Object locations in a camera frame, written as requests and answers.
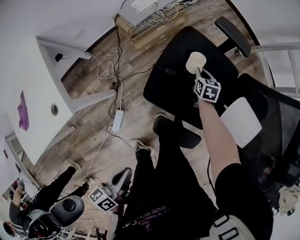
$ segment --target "person's arm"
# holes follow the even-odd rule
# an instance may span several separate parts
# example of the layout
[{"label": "person's arm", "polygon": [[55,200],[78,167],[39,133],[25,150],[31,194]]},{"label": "person's arm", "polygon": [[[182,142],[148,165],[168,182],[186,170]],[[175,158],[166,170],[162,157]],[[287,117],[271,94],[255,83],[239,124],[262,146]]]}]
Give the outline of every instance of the person's arm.
[{"label": "person's arm", "polygon": [[214,106],[200,99],[198,105],[205,141],[210,154],[212,175],[216,181],[217,176],[228,165],[240,164],[238,148]]},{"label": "person's arm", "polygon": [[24,186],[22,184],[20,184],[17,189],[14,192],[14,197],[13,197],[13,204],[16,207],[20,207],[21,205],[21,199],[22,199],[22,190],[23,190]]}]

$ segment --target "power strip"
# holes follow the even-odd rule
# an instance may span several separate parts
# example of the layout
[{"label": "power strip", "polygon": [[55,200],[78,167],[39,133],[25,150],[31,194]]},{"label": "power strip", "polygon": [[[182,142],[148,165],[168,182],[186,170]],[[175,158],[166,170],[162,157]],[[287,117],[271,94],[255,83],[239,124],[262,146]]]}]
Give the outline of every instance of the power strip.
[{"label": "power strip", "polygon": [[123,120],[124,111],[123,110],[117,110],[116,115],[113,120],[112,130],[114,132],[118,132],[121,127],[121,123]]}]

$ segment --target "black baseboard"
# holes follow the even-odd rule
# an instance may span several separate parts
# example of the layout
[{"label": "black baseboard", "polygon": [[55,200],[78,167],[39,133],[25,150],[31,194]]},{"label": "black baseboard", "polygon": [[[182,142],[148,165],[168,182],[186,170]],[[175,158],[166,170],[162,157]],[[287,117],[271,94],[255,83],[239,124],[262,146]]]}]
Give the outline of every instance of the black baseboard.
[{"label": "black baseboard", "polygon": [[236,15],[240,18],[240,20],[242,21],[242,23],[244,24],[245,28],[247,29],[247,31],[249,32],[250,37],[253,39],[254,43],[256,46],[259,46],[260,43],[256,37],[256,35],[254,34],[253,30],[251,29],[251,27],[249,26],[248,22],[246,21],[246,19],[244,18],[244,16],[240,13],[240,11],[236,8],[236,6],[230,1],[230,0],[225,0],[228,5],[232,8],[232,10],[236,13]]},{"label": "black baseboard", "polygon": [[[116,27],[113,27],[109,29],[105,34],[103,34],[96,42],[94,42],[87,50],[86,52],[90,52],[94,47],[96,47],[99,43],[101,43],[104,39],[106,39],[111,33],[113,33],[116,30]],[[77,64],[82,61],[81,58],[78,58],[72,66],[66,71],[66,73],[62,76],[60,79],[62,82],[66,79],[66,77],[69,75],[69,73],[77,66]]]}]

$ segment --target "person in black clothing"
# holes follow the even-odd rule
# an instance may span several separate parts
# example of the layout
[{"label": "person in black clothing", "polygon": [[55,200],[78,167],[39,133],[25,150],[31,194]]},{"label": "person in black clothing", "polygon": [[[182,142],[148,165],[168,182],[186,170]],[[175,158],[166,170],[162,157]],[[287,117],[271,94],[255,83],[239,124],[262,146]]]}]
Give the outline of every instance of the person in black clothing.
[{"label": "person in black clothing", "polygon": [[[267,198],[240,164],[234,139],[213,105],[203,100],[198,104],[218,209],[239,218],[256,240],[270,239],[273,211]],[[200,187],[176,134],[160,135],[159,143],[154,169],[153,149],[131,141],[137,159],[131,201],[114,234],[106,225],[108,240],[195,240],[210,235],[217,208]]]},{"label": "person in black clothing", "polygon": [[[76,171],[79,171],[81,167],[69,160],[72,166],[70,166],[65,172],[63,172],[55,181],[49,186],[42,188],[33,200],[31,206],[25,210],[20,210],[22,190],[24,186],[20,184],[14,192],[13,201],[9,207],[9,218],[10,222],[3,223],[3,227],[7,234],[10,236],[26,236],[23,231],[23,224],[27,216],[36,209],[42,211],[49,211],[50,207],[57,202],[62,190],[71,180],[72,176]],[[82,197],[89,189],[89,181],[83,183],[78,189],[69,194],[68,196],[79,196]]]}]

